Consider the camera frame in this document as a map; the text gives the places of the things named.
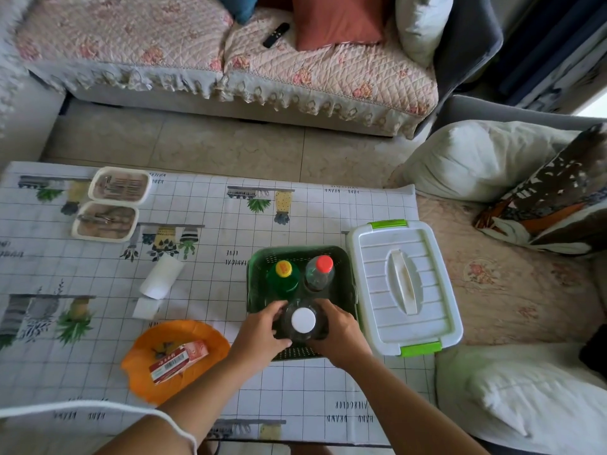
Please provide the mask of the green plastic basket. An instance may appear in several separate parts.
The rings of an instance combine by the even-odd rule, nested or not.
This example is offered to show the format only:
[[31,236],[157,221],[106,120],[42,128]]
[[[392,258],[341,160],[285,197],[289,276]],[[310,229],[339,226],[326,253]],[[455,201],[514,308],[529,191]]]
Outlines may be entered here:
[[[334,261],[334,278],[330,286],[321,292],[307,290],[304,273],[310,259],[319,255],[329,255]],[[300,282],[295,294],[287,302],[298,298],[328,299],[357,319],[358,294],[356,291],[352,265],[345,250],[339,246],[286,246],[268,247],[253,254],[247,264],[247,312],[257,313],[277,301],[271,295],[266,275],[271,266],[279,260],[289,260],[300,272]],[[278,354],[273,361],[314,359],[320,357],[305,343],[292,343]]]

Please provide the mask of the black object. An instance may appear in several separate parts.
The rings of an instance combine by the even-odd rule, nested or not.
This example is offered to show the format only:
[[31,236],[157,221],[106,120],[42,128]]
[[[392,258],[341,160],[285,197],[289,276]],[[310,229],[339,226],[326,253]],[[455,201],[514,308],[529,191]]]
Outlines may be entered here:
[[607,323],[604,323],[579,352],[579,360],[607,381]]

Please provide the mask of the white storage box green latches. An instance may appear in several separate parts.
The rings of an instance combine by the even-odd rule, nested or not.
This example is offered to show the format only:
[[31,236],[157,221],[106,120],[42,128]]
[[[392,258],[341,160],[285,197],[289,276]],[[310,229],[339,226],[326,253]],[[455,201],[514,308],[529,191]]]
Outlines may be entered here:
[[438,242],[422,221],[387,220],[346,235],[356,315],[374,352],[416,357],[456,346],[464,328]]

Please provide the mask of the white paper roll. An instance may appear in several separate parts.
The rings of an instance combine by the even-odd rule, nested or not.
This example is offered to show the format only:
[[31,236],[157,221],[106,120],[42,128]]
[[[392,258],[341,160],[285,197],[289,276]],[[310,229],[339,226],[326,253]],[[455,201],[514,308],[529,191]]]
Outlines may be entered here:
[[153,300],[165,299],[184,267],[183,261],[167,254],[162,255],[141,283],[140,294]]

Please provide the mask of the white cushion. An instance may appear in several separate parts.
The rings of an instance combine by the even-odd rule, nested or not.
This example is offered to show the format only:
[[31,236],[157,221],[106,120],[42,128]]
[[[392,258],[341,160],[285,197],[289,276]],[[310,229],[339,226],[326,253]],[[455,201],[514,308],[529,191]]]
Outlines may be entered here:
[[423,68],[433,65],[453,0],[395,0],[399,41],[406,55]]

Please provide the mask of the sofa with floral quilted cover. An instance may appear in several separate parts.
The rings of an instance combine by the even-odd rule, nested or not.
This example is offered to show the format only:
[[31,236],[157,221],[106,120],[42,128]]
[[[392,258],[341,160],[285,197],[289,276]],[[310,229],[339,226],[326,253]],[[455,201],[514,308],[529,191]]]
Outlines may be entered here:
[[381,43],[299,52],[292,0],[258,0],[246,25],[218,0],[0,0],[0,114],[33,75],[108,106],[411,140],[503,41],[491,0],[453,0],[429,68],[402,49],[395,4]]

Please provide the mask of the white pillow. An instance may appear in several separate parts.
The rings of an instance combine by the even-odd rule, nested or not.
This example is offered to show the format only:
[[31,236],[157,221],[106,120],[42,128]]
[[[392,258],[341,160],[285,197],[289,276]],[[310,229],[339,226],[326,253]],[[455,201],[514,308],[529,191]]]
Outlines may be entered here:
[[607,455],[607,381],[584,367],[508,360],[474,372],[471,399],[546,455]]
[[552,160],[578,135],[527,122],[467,120],[438,129],[398,180],[435,197],[491,203]]

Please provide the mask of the green bottle with yellow cap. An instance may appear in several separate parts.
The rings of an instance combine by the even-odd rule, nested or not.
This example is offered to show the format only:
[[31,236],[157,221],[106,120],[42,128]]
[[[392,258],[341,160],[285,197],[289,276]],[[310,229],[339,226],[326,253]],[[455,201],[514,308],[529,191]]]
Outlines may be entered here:
[[275,300],[291,298],[300,282],[298,267],[289,260],[275,262],[266,275],[269,291]]

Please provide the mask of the dark blue curtain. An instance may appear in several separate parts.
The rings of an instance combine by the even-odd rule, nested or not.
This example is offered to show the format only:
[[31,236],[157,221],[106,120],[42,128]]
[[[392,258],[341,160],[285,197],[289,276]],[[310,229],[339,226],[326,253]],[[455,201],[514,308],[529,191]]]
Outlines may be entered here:
[[550,74],[607,24],[607,0],[539,0],[501,49],[490,78],[508,106],[527,106]]

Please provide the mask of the red and white small box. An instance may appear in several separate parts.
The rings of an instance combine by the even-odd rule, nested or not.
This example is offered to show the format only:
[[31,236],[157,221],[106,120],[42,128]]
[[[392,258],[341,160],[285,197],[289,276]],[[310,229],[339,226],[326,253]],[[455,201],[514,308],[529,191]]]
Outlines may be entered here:
[[208,354],[206,343],[202,340],[182,344],[149,366],[151,380],[155,385],[163,383],[181,374]]

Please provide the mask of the brown patterned cushion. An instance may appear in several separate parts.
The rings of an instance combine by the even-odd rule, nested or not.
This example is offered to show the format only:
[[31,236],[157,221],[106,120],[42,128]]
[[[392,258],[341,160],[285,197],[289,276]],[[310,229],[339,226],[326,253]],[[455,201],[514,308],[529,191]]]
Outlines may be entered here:
[[483,210],[474,228],[536,251],[607,251],[607,122],[582,131],[526,181]]

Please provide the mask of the orange plastic bag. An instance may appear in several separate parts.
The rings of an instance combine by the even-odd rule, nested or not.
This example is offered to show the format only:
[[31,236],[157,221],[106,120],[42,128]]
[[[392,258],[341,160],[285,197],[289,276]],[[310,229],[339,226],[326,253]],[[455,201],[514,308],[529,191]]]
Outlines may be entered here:
[[[178,346],[202,340],[209,354],[181,374],[155,385],[149,366]],[[225,359],[231,345],[218,330],[202,321],[173,320],[149,328],[139,336],[121,362],[129,390],[152,405],[161,405],[179,391],[195,382],[211,367]]]

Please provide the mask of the white tray with metal tools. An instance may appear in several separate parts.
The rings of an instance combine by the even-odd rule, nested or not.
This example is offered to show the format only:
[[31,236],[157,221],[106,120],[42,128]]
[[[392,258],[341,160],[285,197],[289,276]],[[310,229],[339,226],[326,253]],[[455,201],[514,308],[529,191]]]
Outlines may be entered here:
[[140,211],[126,203],[89,201],[79,208],[71,236],[102,243],[124,243],[133,237],[139,218]]
[[151,186],[151,175],[145,170],[102,167],[92,178],[87,194],[93,201],[140,206],[147,200]]

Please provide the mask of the dark bottle with white cap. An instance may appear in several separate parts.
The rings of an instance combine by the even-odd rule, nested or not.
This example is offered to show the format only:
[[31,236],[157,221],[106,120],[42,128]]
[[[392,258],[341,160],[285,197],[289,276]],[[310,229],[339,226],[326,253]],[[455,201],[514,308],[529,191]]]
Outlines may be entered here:
[[292,343],[322,340],[328,335],[328,318],[318,299],[298,298],[287,302],[273,323],[277,338]]

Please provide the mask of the black remote control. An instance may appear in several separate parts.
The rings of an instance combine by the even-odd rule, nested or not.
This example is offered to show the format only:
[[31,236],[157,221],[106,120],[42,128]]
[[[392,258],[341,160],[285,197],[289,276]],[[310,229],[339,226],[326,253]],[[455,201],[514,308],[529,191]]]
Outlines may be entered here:
[[263,47],[270,49],[273,47],[289,30],[291,25],[287,22],[281,23],[262,43]]

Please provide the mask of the rust red cushion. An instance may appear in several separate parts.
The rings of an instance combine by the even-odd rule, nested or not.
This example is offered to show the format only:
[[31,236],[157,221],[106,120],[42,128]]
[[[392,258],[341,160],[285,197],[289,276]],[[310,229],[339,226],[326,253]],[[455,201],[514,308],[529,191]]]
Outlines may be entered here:
[[296,49],[381,43],[394,4],[395,0],[292,0]]

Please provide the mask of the person's right hand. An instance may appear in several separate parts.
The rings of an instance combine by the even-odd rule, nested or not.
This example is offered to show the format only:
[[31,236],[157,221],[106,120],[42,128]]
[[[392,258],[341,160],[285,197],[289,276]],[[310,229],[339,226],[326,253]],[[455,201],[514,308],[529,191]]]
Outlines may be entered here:
[[328,299],[317,298],[328,318],[328,351],[315,352],[350,373],[364,360],[373,357],[357,320]]

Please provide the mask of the clear bottle with red cap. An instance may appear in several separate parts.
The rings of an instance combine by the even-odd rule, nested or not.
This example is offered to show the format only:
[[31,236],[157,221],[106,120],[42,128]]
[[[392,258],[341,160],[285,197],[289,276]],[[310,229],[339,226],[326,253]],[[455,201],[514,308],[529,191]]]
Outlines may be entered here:
[[327,289],[334,278],[334,261],[329,255],[319,255],[310,259],[304,273],[307,290],[321,292]]

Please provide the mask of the blue cushion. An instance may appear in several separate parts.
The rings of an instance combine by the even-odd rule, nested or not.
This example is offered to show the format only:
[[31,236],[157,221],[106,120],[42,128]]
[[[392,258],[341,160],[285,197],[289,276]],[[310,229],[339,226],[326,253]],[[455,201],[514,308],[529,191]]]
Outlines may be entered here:
[[218,0],[240,25],[252,18],[258,0]]

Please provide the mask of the person's right forearm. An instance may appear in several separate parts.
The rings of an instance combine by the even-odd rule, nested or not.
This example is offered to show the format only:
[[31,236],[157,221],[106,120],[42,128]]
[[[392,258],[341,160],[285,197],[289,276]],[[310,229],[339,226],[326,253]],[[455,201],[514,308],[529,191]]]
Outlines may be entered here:
[[331,363],[360,387],[395,455],[490,455],[372,354]]

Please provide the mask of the printed grid tablecloth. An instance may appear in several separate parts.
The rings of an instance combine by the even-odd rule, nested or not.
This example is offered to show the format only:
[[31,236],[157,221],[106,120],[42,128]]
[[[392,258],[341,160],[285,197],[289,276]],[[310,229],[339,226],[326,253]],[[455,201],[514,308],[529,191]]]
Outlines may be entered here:
[[[328,244],[384,218],[417,219],[411,189],[382,191],[150,173],[133,237],[72,238],[94,167],[14,162],[0,181],[0,409],[77,400],[155,407],[121,362],[149,328],[202,321],[229,343],[247,315],[247,263],[264,247]],[[140,294],[164,254],[185,267],[163,300]]]

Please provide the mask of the person's left hand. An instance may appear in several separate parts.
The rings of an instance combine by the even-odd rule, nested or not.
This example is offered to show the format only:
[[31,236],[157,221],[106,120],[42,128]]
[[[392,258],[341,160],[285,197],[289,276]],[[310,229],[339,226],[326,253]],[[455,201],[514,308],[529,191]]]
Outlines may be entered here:
[[282,352],[271,351],[270,335],[275,336],[273,323],[286,304],[286,300],[274,301],[261,311],[249,314],[242,323],[227,359],[248,377],[259,373]]

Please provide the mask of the person's left forearm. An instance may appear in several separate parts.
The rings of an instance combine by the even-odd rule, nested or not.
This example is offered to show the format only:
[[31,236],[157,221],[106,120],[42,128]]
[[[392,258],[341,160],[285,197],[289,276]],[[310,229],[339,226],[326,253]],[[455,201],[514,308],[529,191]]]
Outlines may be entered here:
[[230,398],[258,372],[252,355],[230,354],[158,408],[193,436],[193,442],[162,418],[146,416],[94,455],[196,455]]

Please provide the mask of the grey couch with floral cover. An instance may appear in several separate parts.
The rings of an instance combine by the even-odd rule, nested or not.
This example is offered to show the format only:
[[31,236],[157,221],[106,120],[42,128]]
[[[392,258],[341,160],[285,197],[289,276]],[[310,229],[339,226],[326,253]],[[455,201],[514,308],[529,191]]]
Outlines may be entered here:
[[[467,120],[520,121],[580,132],[607,122],[454,96],[439,111],[429,136]],[[607,251],[536,251],[475,229],[476,217],[507,193],[491,203],[417,193],[420,220],[435,232],[464,326],[461,343],[437,355],[430,382],[438,407],[494,455],[546,455],[476,404],[466,384],[482,367],[508,360],[596,373],[579,360],[579,352],[607,323]]]

